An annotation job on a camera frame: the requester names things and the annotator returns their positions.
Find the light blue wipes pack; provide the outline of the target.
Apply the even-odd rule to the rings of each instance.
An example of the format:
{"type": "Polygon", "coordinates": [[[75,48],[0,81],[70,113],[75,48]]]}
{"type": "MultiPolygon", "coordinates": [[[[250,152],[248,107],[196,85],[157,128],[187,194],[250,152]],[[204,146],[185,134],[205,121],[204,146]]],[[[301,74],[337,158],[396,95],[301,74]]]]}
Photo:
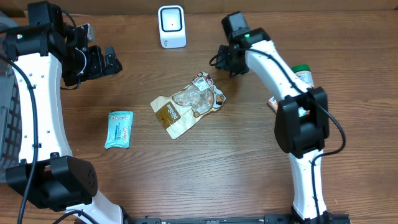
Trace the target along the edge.
{"type": "Polygon", "coordinates": [[[105,149],[120,147],[127,149],[130,145],[134,113],[132,111],[113,111],[108,116],[108,134],[105,149]]]}

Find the grey plastic mesh basket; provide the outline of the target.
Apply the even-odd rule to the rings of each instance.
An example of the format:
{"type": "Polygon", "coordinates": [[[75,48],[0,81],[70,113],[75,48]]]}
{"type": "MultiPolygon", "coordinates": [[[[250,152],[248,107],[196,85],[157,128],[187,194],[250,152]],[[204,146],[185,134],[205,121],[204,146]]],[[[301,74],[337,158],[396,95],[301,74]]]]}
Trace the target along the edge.
{"type": "Polygon", "coordinates": [[[1,183],[6,169],[19,164],[22,124],[19,90],[12,67],[1,61],[1,183]]]}

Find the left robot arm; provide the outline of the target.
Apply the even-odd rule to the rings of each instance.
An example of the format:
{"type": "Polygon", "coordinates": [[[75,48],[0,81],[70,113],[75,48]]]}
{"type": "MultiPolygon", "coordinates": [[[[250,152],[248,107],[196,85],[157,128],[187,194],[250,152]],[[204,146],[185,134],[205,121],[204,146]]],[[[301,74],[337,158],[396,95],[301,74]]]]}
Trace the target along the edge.
{"type": "Polygon", "coordinates": [[[130,223],[125,209],[98,188],[92,163],[73,156],[63,125],[61,90],[122,70],[112,47],[93,44],[89,24],[64,22],[67,12],[47,1],[30,3],[28,26],[5,30],[1,59],[17,78],[21,107],[19,161],[6,182],[22,203],[76,216],[83,223],[130,223]]]}

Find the green lid seasoning jar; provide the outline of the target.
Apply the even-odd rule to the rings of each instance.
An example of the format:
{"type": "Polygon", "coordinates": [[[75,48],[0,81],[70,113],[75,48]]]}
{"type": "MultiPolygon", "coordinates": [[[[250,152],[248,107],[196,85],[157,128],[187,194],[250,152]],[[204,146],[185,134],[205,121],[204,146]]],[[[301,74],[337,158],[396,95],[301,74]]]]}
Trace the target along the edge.
{"type": "Polygon", "coordinates": [[[311,70],[308,64],[300,64],[293,66],[292,71],[296,74],[296,76],[301,79],[304,83],[308,84],[310,87],[314,87],[314,82],[311,74],[311,70]]]}

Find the orange small snack packet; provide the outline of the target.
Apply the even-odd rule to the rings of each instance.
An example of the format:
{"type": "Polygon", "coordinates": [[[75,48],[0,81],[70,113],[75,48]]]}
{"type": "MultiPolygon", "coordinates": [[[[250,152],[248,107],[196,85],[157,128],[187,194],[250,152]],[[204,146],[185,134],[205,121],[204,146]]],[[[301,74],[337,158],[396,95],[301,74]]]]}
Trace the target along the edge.
{"type": "Polygon", "coordinates": [[[277,100],[275,99],[274,96],[271,97],[271,98],[268,100],[268,105],[270,106],[270,108],[271,108],[275,113],[277,113],[277,110],[278,110],[278,102],[277,102],[277,100]]]}

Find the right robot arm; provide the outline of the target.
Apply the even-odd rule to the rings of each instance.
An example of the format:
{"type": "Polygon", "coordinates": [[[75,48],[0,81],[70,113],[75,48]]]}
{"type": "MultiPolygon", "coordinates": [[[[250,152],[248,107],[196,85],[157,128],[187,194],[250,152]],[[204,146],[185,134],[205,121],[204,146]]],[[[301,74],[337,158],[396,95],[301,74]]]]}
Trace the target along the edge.
{"type": "Polygon", "coordinates": [[[299,79],[264,29],[251,29],[242,12],[228,14],[221,23],[229,45],[220,47],[216,67],[233,75],[253,71],[278,103],[274,134],[292,168],[291,221],[328,223],[331,216],[323,200],[320,166],[329,136],[325,91],[299,79]]]}

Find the white barcode scanner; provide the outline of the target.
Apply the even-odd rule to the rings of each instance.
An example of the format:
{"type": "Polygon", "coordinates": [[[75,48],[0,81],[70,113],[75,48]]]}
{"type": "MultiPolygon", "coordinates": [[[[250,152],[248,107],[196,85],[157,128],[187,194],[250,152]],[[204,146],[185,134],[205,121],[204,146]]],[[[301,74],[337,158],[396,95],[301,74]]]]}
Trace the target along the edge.
{"type": "Polygon", "coordinates": [[[165,49],[183,48],[187,44],[184,10],[179,5],[162,6],[158,10],[159,36],[165,49]]]}

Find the beige brown snack bag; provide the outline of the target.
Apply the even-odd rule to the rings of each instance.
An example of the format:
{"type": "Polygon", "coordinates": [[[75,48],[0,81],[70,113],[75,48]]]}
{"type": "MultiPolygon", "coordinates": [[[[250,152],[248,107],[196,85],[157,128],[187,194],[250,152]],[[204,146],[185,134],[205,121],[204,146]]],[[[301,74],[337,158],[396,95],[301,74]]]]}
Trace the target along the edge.
{"type": "Polygon", "coordinates": [[[208,113],[218,111],[226,97],[206,72],[171,96],[159,96],[150,105],[172,139],[177,139],[208,113]]]}

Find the teal tissue pocket pack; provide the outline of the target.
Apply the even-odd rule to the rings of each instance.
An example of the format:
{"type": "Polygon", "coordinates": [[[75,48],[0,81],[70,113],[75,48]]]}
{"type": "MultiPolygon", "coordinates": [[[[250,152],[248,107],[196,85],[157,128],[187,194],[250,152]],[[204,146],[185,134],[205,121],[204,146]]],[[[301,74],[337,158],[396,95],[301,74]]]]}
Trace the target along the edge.
{"type": "Polygon", "coordinates": [[[300,108],[298,109],[298,115],[299,115],[300,117],[303,117],[303,116],[305,116],[305,115],[307,115],[307,114],[309,114],[309,111],[308,111],[308,110],[305,110],[303,107],[300,107],[300,108]]]}

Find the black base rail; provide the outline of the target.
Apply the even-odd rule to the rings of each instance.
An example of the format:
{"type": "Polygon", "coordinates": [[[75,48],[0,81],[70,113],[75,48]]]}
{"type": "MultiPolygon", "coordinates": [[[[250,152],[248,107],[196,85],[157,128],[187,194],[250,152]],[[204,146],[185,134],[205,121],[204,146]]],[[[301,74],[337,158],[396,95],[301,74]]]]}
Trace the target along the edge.
{"type": "MultiPolygon", "coordinates": [[[[349,215],[324,214],[320,223],[350,224],[349,215]]],[[[293,215],[265,215],[263,217],[236,217],[236,218],[135,218],[129,223],[134,224],[283,224],[283,223],[318,223],[316,220],[300,222],[293,215]]]]}

